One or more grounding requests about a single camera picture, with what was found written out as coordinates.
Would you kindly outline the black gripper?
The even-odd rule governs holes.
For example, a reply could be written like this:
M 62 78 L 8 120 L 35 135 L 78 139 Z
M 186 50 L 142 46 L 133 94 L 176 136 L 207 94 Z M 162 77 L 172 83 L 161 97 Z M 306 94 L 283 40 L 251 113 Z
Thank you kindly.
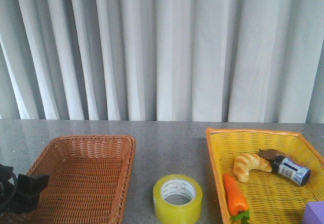
M 37 209 L 49 179 L 47 174 L 15 175 L 13 167 L 1 165 L 1 214 L 29 213 Z

